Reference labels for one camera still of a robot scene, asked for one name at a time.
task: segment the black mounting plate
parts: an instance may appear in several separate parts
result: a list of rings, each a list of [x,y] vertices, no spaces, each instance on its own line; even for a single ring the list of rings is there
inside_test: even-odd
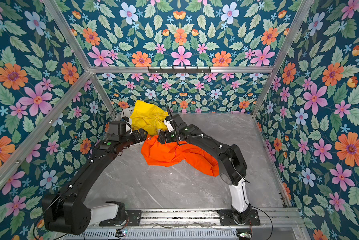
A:
[[[232,225],[238,225],[237,223],[235,223],[234,219],[231,218],[230,216],[233,216],[233,212],[232,210],[229,209],[223,209],[223,210],[219,210],[219,220],[221,222],[221,226],[232,226]],[[259,216],[258,216],[258,211],[255,209],[252,209],[250,211],[249,214],[249,219],[242,225],[238,225],[238,226],[250,226],[250,223],[252,226],[259,226],[261,225],[261,222],[259,221]]]

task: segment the yellow bag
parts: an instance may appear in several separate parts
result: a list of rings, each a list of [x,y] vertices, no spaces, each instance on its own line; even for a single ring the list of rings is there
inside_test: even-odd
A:
[[[143,128],[150,136],[157,135],[158,129],[166,131],[168,128],[163,120],[169,114],[154,104],[145,103],[137,100],[134,111],[130,118],[132,119],[132,130]]]

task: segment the gray marble surface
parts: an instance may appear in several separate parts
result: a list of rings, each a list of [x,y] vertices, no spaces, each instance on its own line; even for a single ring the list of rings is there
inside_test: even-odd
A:
[[[250,203],[256,207],[282,207],[262,142],[247,114],[182,114],[207,135],[226,144],[236,144],[247,163]],[[124,202],[127,209],[148,208],[229,208],[228,185],[220,177],[205,175],[186,161],[171,166],[148,166],[141,147],[125,149],[100,175],[85,205],[105,201]]]

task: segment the floral wallpaper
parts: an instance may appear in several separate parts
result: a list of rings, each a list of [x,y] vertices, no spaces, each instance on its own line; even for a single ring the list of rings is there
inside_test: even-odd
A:
[[[315,240],[359,239],[359,0],[313,5],[256,116]]]
[[[0,0],[0,167],[81,72],[41,2]]]
[[[84,0],[64,15],[93,66],[267,66],[300,3]]]
[[[60,189],[86,163],[93,148],[104,137],[109,111],[98,99],[90,81],[52,124],[43,139],[0,191],[0,239],[48,240],[43,195]]]

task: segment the orange cloth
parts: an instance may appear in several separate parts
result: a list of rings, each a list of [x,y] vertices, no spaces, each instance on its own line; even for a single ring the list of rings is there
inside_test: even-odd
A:
[[[210,154],[201,148],[184,144],[186,142],[176,142],[161,144],[157,140],[158,135],[151,137],[148,135],[147,140],[142,146],[141,153],[148,165],[159,165],[164,167],[173,166],[183,159],[195,169],[210,176],[218,176],[218,162]]]

